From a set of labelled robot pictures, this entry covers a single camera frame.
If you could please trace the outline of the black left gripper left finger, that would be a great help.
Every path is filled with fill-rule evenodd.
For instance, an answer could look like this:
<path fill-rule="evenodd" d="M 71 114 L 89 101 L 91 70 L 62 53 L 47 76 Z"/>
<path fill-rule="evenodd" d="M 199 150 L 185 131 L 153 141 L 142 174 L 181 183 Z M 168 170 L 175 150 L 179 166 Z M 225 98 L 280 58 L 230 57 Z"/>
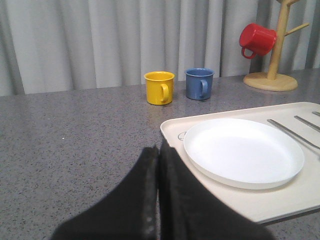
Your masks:
<path fill-rule="evenodd" d="M 53 240 L 155 240 L 158 148 L 145 147 L 125 178 L 94 206 L 62 223 Z"/>

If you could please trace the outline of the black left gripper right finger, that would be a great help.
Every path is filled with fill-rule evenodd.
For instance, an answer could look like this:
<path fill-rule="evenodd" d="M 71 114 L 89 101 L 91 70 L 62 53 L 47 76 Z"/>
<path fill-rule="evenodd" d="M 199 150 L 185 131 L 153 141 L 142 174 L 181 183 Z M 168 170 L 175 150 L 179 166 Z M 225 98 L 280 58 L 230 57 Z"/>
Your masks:
<path fill-rule="evenodd" d="M 177 150 L 162 142 L 158 159 L 162 240 L 272 240 L 262 225 L 237 213 L 191 173 Z"/>

